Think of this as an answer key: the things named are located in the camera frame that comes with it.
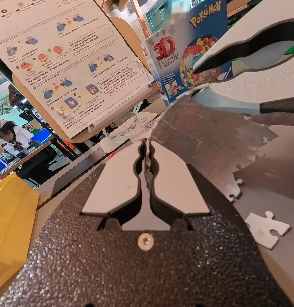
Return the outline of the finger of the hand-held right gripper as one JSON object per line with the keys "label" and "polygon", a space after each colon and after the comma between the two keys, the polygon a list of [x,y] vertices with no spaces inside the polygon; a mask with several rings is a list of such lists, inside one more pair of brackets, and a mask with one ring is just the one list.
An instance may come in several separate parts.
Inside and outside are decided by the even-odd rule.
{"label": "finger of the hand-held right gripper", "polygon": [[192,101],[216,111],[244,114],[261,114],[264,102],[294,101],[294,56],[269,68],[205,85],[192,94]]}
{"label": "finger of the hand-held right gripper", "polygon": [[199,73],[239,59],[248,69],[275,64],[294,46],[294,0],[263,0],[193,66]]}

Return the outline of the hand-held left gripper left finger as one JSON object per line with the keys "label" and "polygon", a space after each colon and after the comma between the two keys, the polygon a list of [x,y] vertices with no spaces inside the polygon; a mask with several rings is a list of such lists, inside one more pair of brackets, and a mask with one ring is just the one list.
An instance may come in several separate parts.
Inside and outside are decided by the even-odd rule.
{"label": "hand-held left gripper left finger", "polygon": [[81,213],[115,218],[125,224],[141,210],[142,160],[145,141],[137,141],[107,161]]}

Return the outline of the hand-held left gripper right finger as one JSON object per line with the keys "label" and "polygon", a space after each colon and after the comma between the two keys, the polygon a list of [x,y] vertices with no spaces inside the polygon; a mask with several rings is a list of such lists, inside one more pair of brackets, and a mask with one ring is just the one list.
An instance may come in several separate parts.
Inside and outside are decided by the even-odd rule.
{"label": "hand-held left gripper right finger", "polygon": [[149,143],[150,207],[153,214],[172,226],[176,219],[209,215],[186,163],[156,141]]}

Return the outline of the partly built puzzle ball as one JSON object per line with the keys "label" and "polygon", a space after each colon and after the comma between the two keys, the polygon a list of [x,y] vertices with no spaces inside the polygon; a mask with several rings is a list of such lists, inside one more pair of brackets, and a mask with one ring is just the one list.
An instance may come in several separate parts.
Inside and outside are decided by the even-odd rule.
{"label": "partly built puzzle ball", "polygon": [[150,141],[191,164],[233,202],[243,182],[234,173],[262,157],[259,148],[277,137],[269,125],[256,124],[240,113],[208,109],[187,97],[161,113]]}

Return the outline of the blue puzzle box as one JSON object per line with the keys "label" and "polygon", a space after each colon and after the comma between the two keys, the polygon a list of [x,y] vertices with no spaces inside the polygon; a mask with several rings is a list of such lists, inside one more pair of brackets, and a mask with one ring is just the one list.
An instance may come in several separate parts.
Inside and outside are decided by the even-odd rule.
{"label": "blue puzzle box", "polygon": [[207,0],[172,21],[141,44],[166,106],[196,86],[233,76],[232,61],[198,74],[193,66],[229,29],[226,1]]}

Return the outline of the white stand base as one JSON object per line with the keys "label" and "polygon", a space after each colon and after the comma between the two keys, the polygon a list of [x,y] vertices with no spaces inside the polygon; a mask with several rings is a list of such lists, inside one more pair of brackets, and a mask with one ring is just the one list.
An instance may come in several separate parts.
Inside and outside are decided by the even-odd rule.
{"label": "white stand base", "polygon": [[156,117],[157,113],[139,112],[103,138],[100,141],[101,148],[105,153],[111,153],[128,140],[134,143],[147,138],[149,133],[139,133],[137,131]]}

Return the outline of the folded paper instruction leaflet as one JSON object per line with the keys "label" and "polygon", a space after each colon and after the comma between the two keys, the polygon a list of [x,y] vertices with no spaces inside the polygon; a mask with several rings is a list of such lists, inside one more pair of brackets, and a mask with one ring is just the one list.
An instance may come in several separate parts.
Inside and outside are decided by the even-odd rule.
{"label": "folded paper instruction leaflet", "polygon": [[145,124],[142,128],[140,128],[137,132],[139,133],[150,133],[154,127],[154,125],[157,123],[158,118],[153,119],[149,123]]}

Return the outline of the single white jigsaw piece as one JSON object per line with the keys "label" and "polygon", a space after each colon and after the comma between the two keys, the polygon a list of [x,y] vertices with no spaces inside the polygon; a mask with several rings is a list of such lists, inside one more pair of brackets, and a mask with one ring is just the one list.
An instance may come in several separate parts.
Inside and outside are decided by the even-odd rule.
{"label": "single white jigsaw piece", "polygon": [[249,226],[256,243],[269,250],[272,250],[279,241],[279,238],[272,235],[271,231],[284,236],[291,228],[287,223],[274,220],[274,214],[270,211],[265,212],[265,217],[250,213],[245,223]]}

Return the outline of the yellow plastic bin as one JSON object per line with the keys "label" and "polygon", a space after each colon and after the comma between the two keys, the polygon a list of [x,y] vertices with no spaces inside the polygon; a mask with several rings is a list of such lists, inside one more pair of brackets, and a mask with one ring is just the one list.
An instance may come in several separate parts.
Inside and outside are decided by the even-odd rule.
{"label": "yellow plastic bin", "polygon": [[26,262],[38,199],[14,173],[0,182],[0,288]]}

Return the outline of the printed instruction sheet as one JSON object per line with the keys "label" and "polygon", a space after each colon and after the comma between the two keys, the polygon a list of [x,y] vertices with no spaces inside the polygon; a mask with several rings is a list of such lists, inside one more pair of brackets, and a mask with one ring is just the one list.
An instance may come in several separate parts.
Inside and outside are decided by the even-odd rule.
{"label": "printed instruction sheet", "polygon": [[0,1],[0,58],[69,138],[154,82],[96,1]]}

